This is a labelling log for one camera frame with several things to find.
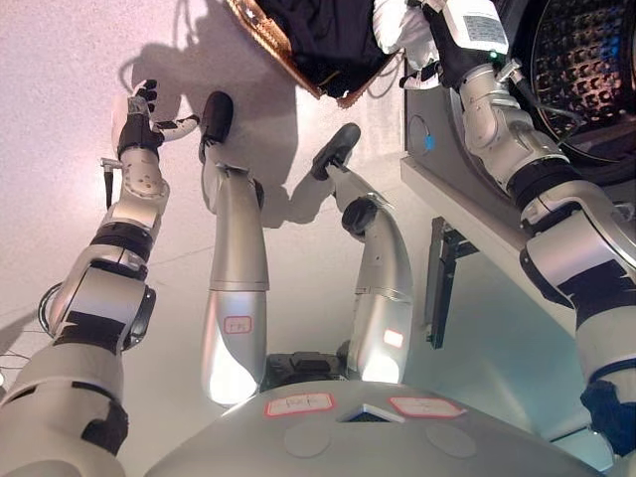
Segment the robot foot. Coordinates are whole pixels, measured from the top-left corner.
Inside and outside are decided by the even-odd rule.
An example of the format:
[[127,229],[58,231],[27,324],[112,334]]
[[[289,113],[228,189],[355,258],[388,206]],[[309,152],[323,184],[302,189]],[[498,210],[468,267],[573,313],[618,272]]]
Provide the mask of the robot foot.
[[314,179],[317,181],[329,179],[326,170],[329,164],[346,165],[349,155],[359,139],[360,127],[358,124],[350,122],[338,129],[334,137],[314,157],[313,166],[311,166],[311,175]]
[[232,98],[222,91],[214,91],[208,96],[201,119],[201,162],[205,164],[203,151],[206,146],[224,143],[230,134],[235,107]]

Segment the red-bordered label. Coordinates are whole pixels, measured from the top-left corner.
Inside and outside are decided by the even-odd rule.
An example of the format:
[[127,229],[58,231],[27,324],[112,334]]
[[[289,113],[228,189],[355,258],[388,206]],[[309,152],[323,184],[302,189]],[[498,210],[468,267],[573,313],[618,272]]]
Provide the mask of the red-bordered label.
[[223,321],[223,329],[229,335],[251,332],[251,316],[228,316]]
[[324,412],[336,406],[336,401],[329,393],[311,393],[307,395],[293,395],[271,400],[265,406],[267,417],[303,412]]
[[391,397],[391,405],[408,417],[453,419],[466,412],[446,399],[438,397]]

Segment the gray metal panel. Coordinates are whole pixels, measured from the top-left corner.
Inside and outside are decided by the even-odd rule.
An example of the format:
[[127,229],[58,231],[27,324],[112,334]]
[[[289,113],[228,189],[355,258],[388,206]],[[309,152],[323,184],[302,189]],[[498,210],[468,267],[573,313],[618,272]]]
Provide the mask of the gray metal panel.
[[[267,417],[269,402],[328,393],[324,411]],[[482,412],[452,419],[400,416],[394,397],[437,398],[400,385],[314,382],[269,391],[231,409],[169,454],[149,477],[276,475],[373,477],[568,477],[602,474],[556,447]],[[403,422],[343,422],[363,404]],[[289,433],[304,427],[304,442]]]
[[[520,213],[497,186],[490,185],[468,166],[467,153],[459,142],[452,118],[450,92],[442,87],[406,92],[406,150],[422,166],[454,189],[466,195],[509,227],[519,227]],[[425,152],[424,130],[420,116],[428,126],[435,147]]]

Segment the blue sticker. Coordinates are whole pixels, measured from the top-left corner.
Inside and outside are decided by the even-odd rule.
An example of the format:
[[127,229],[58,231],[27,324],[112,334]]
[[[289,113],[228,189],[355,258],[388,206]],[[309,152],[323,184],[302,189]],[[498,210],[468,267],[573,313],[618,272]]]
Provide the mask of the blue sticker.
[[427,151],[432,151],[435,148],[435,138],[430,134],[424,136],[424,147]]

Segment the metal bracket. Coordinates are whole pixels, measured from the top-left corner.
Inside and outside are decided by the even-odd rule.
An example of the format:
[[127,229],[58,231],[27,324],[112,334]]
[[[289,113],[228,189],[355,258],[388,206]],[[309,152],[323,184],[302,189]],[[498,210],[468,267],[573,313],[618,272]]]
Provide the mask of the metal bracket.
[[444,217],[432,220],[423,326],[433,350],[443,346],[457,259],[479,251]]

